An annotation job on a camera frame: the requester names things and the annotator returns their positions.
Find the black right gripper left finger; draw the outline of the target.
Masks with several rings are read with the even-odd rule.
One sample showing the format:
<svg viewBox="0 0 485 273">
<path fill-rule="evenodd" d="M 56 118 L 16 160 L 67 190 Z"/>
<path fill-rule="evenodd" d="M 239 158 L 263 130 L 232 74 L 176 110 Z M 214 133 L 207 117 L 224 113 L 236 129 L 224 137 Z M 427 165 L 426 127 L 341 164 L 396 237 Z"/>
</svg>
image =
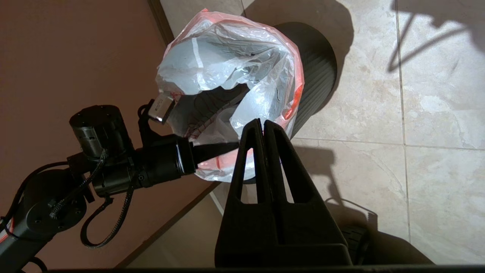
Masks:
<svg viewBox="0 0 485 273">
<path fill-rule="evenodd" d="M 275 152 L 272 121 L 250 121 L 244 127 L 227 197 L 218 246 L 274 246 L 280 242 L 276 212 L 280 162 Z M 252 154 L 257 185 L 256 204 L 241 201 L 246 161 Z"/>
</svg>

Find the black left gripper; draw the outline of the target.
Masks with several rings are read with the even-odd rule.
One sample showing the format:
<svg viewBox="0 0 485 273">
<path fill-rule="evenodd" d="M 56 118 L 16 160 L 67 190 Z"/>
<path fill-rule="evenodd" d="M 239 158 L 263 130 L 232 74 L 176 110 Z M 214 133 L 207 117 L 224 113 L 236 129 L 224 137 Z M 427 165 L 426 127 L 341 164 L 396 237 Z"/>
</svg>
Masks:
<svg viewBox="0 0 485 273">
<path fill-rule="evenodd" d="M 203 144 L 193 146 L 187 138 L 176 138 L 177 167 L 180 175 L 190 175 L 196 172 L 197 165 L 217 157 L 232 154 L 239 147 L 239 142 Z"/>
</svg>

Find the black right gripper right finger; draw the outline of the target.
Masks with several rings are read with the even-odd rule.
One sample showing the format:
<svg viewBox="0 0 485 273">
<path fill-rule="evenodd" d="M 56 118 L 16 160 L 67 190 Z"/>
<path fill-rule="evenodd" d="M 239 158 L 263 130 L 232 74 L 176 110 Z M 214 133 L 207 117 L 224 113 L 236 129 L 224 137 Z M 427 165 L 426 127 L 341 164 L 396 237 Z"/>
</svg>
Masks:
<svg viewBox="0 0 485 273">
<path fill-rule="evenodd" d="M 279 242 L 346 246 L 286 132 L 277 123 L 265 121 L 264 141 Z"/>
</svg>

